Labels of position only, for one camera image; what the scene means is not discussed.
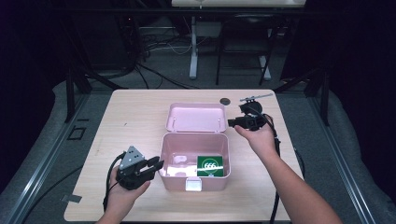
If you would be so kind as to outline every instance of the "desk leg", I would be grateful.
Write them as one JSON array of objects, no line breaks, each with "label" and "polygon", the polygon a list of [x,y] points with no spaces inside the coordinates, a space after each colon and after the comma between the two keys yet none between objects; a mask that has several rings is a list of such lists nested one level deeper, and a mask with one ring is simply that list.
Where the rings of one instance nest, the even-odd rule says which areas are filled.
[{"label": "desk leg", "polygon": [[[263,55],[260,56],[259,60],[260,60],[260,66],[264,67],[265,63],[266,63],[265,56],[263,56]],[[270,69],[268,68],[268,66],[267,66],[267,70],[265,70],[265,73],[264,73],[264,80],[265,81],[271,81],[271,74],[270,74]]]},{"label": "desk leg", "polygon": [[197,49],[197,35],[196,35],[196,22],[195,17],[191,18],[191,64],[190,64],[190,79],[197,78],[197,66],[198,66],[198,49]]}]

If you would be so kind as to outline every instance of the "white desk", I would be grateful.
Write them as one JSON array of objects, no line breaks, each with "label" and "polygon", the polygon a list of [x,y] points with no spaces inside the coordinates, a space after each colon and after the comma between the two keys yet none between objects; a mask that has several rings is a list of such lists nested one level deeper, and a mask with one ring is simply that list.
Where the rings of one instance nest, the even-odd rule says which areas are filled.
[{"label": "white desk", "polygon": [[[297,7],[302,8],[305,0],[172,0],[173,7]],[[198,48],[196,46],[196,22],[195,17],[191,20],[191,64],[190,79],[197,78]],[[265,59],[260,57],[262,66]],[[264,79],[271,79],[269,70],[265,72]]]},{"label": "white desk", "polygon": [[305,0],[172,0],[173,7],[303,7]]},{"label": "white desk", "polygon": [[[258,99],[263,111],[274,118],[280,137],[282,159],[302,176],[286,124],[275,94],[268,90],[122,90],[114,91],[73,194],[79,203],[69,203],[64,213],[67,221],[95,221],[103,214],[106,174],[111,162],[135,146],[144,156],[160,156],[165,123],[172,103],[218,103],[223,97],[227,119],[240,117],[239,99],[272,93]],[[262,221],[269,220],[275,187],[262,162],[248,141],[233,128],[224,132],[229,138],[231,174],[222,191],[168,191],[156,174],[148,190],[136,200],[125,221]],[[276,220],[290,220],[282,203]]]}]

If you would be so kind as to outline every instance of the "green card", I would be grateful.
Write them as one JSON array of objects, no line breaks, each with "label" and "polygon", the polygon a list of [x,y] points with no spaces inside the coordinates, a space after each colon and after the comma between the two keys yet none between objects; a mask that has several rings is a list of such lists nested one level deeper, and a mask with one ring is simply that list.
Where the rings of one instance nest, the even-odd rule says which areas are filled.
[{"label": "green card", "polygon": [[221,156],[198,156],[198,176],[224,176],[224,168]]}]

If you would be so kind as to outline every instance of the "open box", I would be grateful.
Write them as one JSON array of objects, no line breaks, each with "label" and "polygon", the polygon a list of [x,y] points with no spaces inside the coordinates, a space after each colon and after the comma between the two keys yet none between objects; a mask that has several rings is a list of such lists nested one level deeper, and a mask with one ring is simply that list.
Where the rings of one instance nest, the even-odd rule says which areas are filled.
[{"label": "open box", "polygon": [[[224,105],[171,104],[159,171],[168,190],[223,190],[231,172]],[[198,157],[222,158],[222,176],[198,176]]]}]

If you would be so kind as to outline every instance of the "forearm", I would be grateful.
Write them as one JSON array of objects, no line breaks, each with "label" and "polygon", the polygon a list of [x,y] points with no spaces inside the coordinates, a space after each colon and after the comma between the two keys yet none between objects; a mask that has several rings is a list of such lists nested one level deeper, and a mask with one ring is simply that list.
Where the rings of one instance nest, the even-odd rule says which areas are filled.
[{"label": "forearm", "polygon": [[110,223],[114,223],[114,224],[118,224],[121,223],[122,219],[120,220],[118,217],[112,215],[112,214],[103,214],[103,216],[96,222],[96,224],[110,224]]},{"label": "forearm", "polygon": [[293,223],[341,223],[330,205],[293,170],[275,151],[260,155],[282,203]]}]

